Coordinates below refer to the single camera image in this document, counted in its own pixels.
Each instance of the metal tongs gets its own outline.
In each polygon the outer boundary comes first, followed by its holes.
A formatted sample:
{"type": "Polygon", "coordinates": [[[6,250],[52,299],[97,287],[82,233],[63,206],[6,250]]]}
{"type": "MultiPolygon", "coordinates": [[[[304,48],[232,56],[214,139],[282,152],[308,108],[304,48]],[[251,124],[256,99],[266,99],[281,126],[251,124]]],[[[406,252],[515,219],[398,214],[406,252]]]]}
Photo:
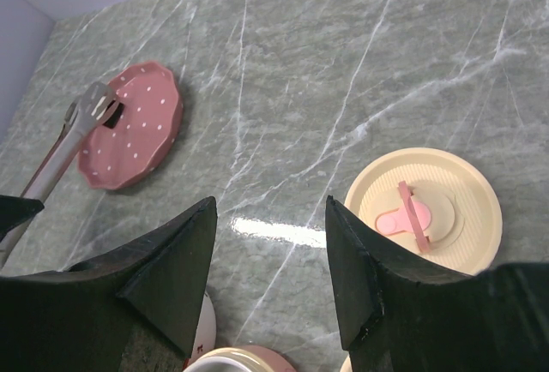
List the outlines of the metal tongs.
{"type": "MultiPolygon", "coordinates": [[[[120,103],[116,97],[111,87],[95,82],[81,97],[70,104],[59,138],[21,193],[22,198],[45,202],[78,153],[84,139],[95,128],[111,119],[117,111],[120,103]]],[[[0,238],[0,269],[30,223],[31,220],[8,232],[3,239],[0,238]]]]}

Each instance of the silver tongs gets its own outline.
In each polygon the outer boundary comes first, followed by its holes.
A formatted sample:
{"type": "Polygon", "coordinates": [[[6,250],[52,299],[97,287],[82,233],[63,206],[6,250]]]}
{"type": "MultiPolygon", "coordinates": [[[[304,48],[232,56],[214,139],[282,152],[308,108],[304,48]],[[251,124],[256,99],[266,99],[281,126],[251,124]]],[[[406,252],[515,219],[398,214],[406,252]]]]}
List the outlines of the silver tongs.
{"type": "MultiPolygon", "coordinates": [[[[45,202],[78,153],[84,139],[116,112],[120,105],[116,97],[111,87],[95,82],[81,97],[70,104],[59,138],[21,193],[22,198],[45,202]]],[[[30,223],[31,220],[17,226],[0,242],[0,269],[30,223]]]]}

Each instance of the countertop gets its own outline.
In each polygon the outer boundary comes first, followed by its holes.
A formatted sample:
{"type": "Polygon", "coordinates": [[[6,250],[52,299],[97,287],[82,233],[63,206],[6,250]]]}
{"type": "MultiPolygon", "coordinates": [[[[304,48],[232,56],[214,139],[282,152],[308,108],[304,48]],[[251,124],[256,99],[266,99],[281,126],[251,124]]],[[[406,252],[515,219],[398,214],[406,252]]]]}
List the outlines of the countertop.
{"type": "Polygon", "coordinates": [[[218,345],[338,370],[324,202],[375,158],[462,156],[501,202],[494,265],[549,261],[548,17],[549,0],[133,0],[60,21],[0,147],[0,192],[22,191],[77,94],[129,64],[174,72],[184,120],[130,189],[91,190],[71,166],[3,274],[67,267],[214,195],[218,345]]]}

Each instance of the pink plate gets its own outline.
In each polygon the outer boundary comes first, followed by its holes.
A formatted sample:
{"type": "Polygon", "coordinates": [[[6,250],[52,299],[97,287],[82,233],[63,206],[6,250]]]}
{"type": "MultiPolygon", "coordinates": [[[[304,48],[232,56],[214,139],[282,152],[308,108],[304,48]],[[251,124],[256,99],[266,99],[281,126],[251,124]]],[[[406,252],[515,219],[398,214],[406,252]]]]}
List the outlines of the pink plate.
{"type": "Polygon", "coordinates": [[[167,155],[183,103],[172,72],[154,61],[130,66],[109,85],[124,111],[114,129],[101,125],[82,143],[78,170],[91,188],[121,189],[143,179],[167,155]]]}

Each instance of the beige lid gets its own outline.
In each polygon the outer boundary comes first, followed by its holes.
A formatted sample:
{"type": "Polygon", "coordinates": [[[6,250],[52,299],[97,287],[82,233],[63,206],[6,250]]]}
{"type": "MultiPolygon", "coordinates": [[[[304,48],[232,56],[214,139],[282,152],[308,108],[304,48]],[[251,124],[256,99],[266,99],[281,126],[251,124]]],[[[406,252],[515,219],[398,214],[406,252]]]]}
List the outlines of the beige lid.
{"type": "Polygon", "coordinates": [[[406,181],[414,202],[427,205],[425,235],[431,250],[420,253],[411,231],[386,235],[429,261],[463,273],[487,268],[498,251],[502,215],[492,187],[465,160],[437,149],[409,148],[369,164],[354,180],[345,206],[377,231],[377,220],[402,205],[398,184],[406,181]]]}

